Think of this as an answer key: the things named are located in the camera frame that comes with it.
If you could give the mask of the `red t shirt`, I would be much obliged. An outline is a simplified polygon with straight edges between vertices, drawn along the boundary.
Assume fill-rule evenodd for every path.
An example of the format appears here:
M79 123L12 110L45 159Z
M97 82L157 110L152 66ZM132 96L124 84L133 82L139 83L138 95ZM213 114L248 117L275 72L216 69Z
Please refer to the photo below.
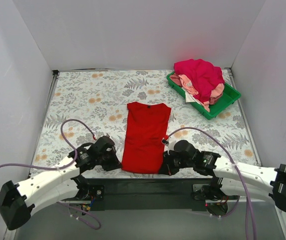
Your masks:
M128 117L122 170L136 174L156 174L163 162L165 137L171 108L164 103L127 104Z

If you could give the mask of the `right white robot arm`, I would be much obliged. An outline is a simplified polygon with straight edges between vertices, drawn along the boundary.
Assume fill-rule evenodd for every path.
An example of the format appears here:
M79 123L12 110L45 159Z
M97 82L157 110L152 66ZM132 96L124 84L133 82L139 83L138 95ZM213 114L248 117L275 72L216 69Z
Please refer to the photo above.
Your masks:
M221 200L228 196L251 197L274 204L286 212L286 164L261 167L232 163L230 159L209 151L199 151L186 140L168 142L163 153L161 175L173 176L184 168L211 177L210 183L200 185L193 197L197 200Z

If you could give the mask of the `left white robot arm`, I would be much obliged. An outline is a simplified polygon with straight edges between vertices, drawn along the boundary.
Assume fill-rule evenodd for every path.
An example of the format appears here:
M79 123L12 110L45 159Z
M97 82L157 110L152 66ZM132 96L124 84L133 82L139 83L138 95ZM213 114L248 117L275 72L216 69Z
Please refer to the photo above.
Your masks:
M60 201L101 201L105 188L90 183L82 174L101 166L105 171L121 168L115 143L106 135L71 152L55 170L44 171L19 183L8 181L0 190L0 214L8 230L23 226L33 214Z

